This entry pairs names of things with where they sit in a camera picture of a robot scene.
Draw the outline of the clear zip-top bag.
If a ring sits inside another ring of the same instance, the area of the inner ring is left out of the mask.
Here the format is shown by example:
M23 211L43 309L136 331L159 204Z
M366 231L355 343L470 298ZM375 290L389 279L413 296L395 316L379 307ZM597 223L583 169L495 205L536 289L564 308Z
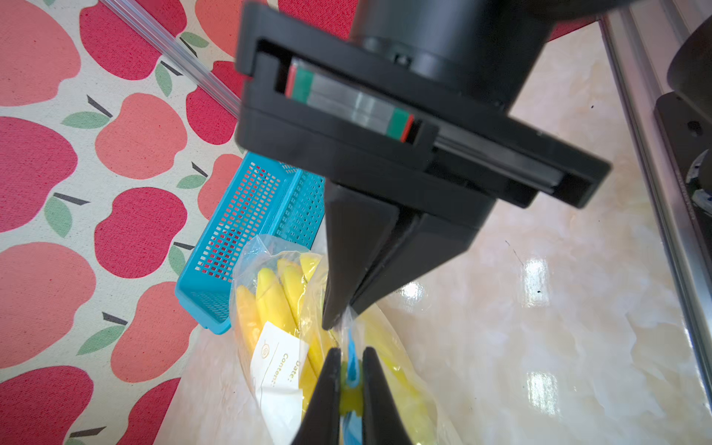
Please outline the clear zip-top bag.
M382 311L322 327L328 260L271 235L242 243L230 315L275 444L457 444Z

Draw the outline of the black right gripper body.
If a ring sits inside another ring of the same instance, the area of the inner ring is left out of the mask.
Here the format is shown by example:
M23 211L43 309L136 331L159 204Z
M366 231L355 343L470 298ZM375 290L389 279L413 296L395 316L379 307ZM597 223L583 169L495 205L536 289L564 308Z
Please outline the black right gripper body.
M610 164L510 115L553 28L530 2L362 2L341 38L246 3L237 143L454 224L583 208Z

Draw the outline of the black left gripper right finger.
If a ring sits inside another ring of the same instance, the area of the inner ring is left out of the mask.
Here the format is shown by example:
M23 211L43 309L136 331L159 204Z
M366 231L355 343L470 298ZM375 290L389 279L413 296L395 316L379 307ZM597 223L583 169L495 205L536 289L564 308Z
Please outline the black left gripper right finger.
M412 445L389 390L378 354L363 352L363 444Z

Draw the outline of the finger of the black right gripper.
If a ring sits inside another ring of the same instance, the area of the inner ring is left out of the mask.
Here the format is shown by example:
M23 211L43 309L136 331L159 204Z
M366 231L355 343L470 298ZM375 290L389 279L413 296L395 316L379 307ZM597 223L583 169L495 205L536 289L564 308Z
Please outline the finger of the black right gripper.
M426 213L400 218L352 298L363 313L373 304L464 253L478 229Z
M399 219L387 202L326 181L328 278L322 328L339 323Z

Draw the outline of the yellow banana bunch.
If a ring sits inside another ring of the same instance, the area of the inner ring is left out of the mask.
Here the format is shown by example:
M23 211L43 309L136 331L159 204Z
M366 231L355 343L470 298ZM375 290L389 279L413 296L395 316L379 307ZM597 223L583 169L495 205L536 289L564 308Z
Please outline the yellow banana bunch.
M239 335L246 380L274 444L290 443L311 402L326 354L342 354L342 444L362 444L361 354L376 350L400 419L415 444L443 444L445 417L389 321L377 307L348 314L347 324L324 330L326 258L311 252L262 253L234 275L230 315Z

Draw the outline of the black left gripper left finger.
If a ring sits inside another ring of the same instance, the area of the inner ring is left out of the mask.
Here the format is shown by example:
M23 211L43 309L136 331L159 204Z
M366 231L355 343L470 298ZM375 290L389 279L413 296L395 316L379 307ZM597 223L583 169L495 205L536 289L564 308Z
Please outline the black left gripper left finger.
M341 350L326 354L308 410L292 445L338 445Z

